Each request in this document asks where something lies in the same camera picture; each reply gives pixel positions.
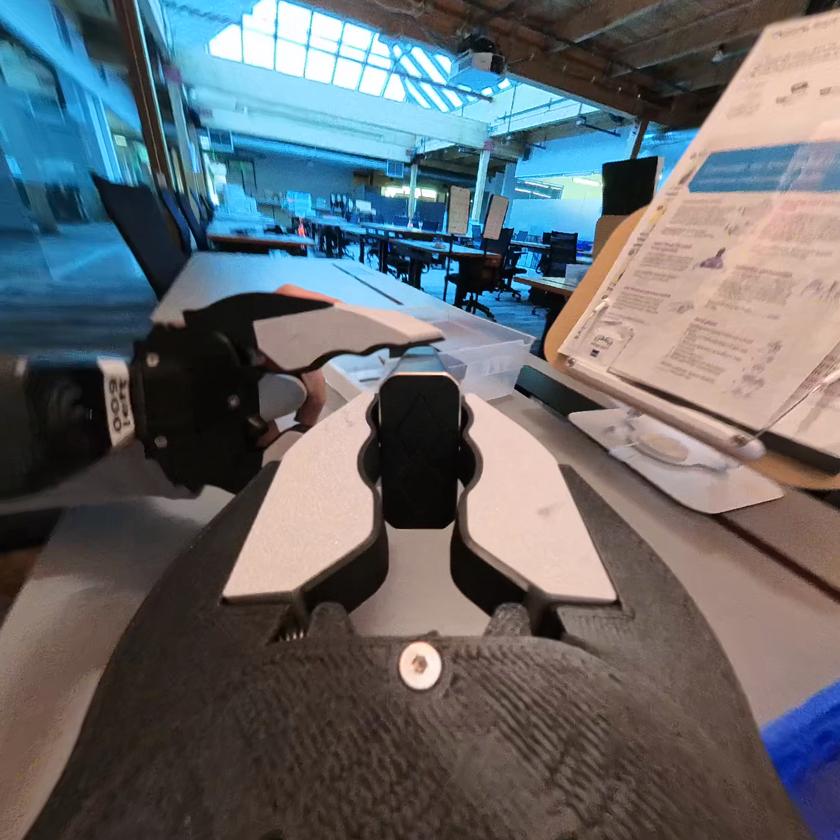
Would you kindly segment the black and silver adapter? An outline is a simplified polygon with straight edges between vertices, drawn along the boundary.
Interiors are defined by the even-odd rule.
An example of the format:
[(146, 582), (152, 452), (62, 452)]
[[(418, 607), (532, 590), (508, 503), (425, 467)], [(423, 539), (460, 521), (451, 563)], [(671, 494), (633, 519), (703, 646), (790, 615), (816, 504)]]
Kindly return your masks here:
[(458, 500), (461, 392), (434, 348), (400, 358), (381, 384), (377, 412), (386, 522), (445, 529)]

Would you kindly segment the black office chair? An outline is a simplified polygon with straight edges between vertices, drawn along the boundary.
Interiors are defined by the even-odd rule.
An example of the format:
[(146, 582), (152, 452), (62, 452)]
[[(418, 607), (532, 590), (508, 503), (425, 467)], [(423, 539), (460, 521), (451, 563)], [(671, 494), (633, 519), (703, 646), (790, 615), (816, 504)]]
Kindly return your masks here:
[(471, 314), (483, 314), (489, 321), (497, 319), (480, 296), (496, 292), (506, 275), (508, 252), (513, 238), (513, 228), (504, 227), (498, 239), (483, 239), (480, 257), (458, 257), (458, 270), (447, 275), (455, 285), (453, 306)]

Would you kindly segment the white ceiling unit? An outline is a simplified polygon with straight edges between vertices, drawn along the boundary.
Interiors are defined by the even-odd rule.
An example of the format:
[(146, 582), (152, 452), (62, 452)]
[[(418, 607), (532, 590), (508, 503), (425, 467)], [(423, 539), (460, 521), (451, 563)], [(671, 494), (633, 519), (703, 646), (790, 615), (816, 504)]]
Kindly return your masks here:
[(495, 42), (485, 35), (473, 33), (458, 43), (448, 84), (481, 92), (497, 87), (506, 75), (507, 62)]

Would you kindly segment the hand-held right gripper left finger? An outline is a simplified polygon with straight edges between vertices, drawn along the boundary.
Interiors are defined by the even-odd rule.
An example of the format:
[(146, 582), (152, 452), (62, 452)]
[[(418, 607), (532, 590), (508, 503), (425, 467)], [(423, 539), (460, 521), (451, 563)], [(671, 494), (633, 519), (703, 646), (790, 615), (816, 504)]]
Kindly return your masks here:
[(309, 614), (351, 612), (382, 586), (388, 549), (377, 471), (375, 397), (355, 397), (282, 457), (224, 586), (223, 602), (284, 603)]

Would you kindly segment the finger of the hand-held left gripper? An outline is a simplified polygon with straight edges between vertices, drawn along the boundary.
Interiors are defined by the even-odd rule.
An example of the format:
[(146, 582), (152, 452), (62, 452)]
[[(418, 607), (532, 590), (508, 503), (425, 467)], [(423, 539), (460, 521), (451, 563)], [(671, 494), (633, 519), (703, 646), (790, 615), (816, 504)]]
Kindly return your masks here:
[(434, 325), (402, 311), (343, 303), (257, 320), (253, 327), (257, 351), (286, 374), (319, 369), (341, 355), (406, 350), (445, 338)]

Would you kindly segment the blue plastic bin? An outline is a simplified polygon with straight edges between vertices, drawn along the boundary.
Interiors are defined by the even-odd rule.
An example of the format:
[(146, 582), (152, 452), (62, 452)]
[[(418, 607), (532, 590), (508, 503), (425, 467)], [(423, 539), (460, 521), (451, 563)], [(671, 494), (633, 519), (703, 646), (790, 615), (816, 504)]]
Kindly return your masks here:
[(818, 839), (839, 838), (839, 683), (762, 728), (791, 801)]

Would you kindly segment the person's left hand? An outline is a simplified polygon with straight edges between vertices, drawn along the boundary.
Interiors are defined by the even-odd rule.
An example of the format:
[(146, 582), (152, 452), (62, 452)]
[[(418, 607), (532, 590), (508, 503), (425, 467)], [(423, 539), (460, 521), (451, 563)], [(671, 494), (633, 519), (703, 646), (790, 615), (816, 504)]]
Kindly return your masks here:
[[(287, 297), (326, 301), (332, 304), (338, 302), (336, 298), (325, 296), (319, 292), (298, 287), (291, 283), (279, 287), (276, 293)], [(307, 394), (305, 401), (295, 415), (295, 419), (297, 424), (311, 427), (319, 420), (320, 414), (326, 404), (327, 382), (322, 369), (302, 373), (301, 382), (305, 386)]]

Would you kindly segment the round wooden board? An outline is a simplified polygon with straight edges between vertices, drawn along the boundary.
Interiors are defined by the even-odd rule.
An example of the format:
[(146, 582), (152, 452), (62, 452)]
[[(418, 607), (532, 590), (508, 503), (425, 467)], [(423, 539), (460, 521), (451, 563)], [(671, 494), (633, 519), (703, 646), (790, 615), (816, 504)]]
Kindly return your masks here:
[[(544, 341), (543, 350), (551, 369), (569, 376), (574, 382), (573, 388), (579, 392), (583, 392), (584, 381), (580, 374), (572, 372), (560, 348), (592, 301), (601, 296), (600, 289), (607, 275), (621, 255), (625, 244), (634, 241), (636, 228), (645, 212), (646, 208), (642, 207), (625, 217), (608, 218), (612, 224), (610, 237), (603, 241), (593, 265), (571, 294)], [(811, 465), (794, 461), (774, 451), (755, 460), (739, 458), (738, 462), (788, 487), (820, 492), (839, 489), (839, 475), (830, 476)]]

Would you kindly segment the laminated instruction sheet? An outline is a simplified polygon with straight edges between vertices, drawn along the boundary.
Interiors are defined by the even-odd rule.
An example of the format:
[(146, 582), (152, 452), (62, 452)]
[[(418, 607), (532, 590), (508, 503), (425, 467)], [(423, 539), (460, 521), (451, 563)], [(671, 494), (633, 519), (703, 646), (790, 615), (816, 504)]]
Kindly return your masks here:
[(751, 432), (838, 351), (838, 10), (767, 27), (558, 350)]

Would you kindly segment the clear plastic bin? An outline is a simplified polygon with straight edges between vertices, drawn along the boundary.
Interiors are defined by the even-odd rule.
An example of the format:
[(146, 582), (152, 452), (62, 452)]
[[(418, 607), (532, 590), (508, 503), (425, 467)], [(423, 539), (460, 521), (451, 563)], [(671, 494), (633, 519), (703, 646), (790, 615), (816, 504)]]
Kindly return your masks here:
[[(528, 362), (532, 336), (451, 307), (408, 308), (406, 313), (444, 335), (434, 347), (464, 392), (487, 402), (512, 393)], [(363, 392), (377, 391), (396, 363), (385, 349), (365, 356), (339, 356), (323, 372), (332, 389), (349, 401)]]

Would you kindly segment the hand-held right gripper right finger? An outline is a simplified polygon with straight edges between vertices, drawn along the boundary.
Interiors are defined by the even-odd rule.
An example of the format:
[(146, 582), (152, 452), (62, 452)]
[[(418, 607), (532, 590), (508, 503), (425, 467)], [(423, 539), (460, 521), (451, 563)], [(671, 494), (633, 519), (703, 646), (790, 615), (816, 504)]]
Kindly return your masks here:
[(618, 593), (559, 461), (526, 429), (468, 394), (451, 576), (487, 616), (524, 609), (533, 634), (560, 634), (561, 607), (618, 607)]

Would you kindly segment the black chair backrest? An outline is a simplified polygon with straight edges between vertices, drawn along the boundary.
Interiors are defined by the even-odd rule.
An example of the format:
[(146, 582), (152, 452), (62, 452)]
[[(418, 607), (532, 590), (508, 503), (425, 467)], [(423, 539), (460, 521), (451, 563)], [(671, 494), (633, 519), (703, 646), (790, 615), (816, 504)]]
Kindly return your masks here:
[(173, 239), (159, 197), (147, 185), (111, 182), (93, 171), (90, 176), (108, 218), (160, 301), (183, 271), (188, 257)]

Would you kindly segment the long wooden office table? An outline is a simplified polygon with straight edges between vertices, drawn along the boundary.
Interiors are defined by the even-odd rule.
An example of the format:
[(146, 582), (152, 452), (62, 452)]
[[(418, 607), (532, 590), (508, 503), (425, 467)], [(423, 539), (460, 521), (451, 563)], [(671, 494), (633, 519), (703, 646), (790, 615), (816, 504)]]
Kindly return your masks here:
[[(482, 247), (461, 245), (456, 238), (434, 237), (415, 229), (367, 224), (365, 238), (376, 253), (379, 271), (417, 291), (440, 293), (443, 302), (453, 304), (455, 285), (447, 275), (458, 270), (458, 257), (480, 257)], [(431, 274), (433, 289), (427, 289)]]

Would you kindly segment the black panel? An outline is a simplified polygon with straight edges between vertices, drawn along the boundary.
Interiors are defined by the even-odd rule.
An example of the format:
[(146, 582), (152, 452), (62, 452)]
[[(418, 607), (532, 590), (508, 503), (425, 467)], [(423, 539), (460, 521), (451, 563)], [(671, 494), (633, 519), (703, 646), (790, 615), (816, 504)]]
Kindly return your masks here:
[(650, 204), (663, 171), (661, 156), (602, 164), (602, 216), (628, 216)]

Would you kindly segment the grey desk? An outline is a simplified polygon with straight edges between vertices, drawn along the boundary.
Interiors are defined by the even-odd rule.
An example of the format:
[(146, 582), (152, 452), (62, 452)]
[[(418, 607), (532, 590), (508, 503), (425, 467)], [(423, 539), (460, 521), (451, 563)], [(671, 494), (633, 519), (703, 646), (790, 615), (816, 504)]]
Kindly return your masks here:
[(260, 381), (260, 470), (130, 621), (22, 838), (814, 837), (707, 619), (573, 468), (618, 607), (561, 607), (561, 633), (459, 592), (455, 521), (386, 522), (381, 385), (357, 395), (374, 395), (381, 587), (351, 612), (223, 602), (282, 457), (354, 399), (327, 383), (300, 425), (301, 374)]

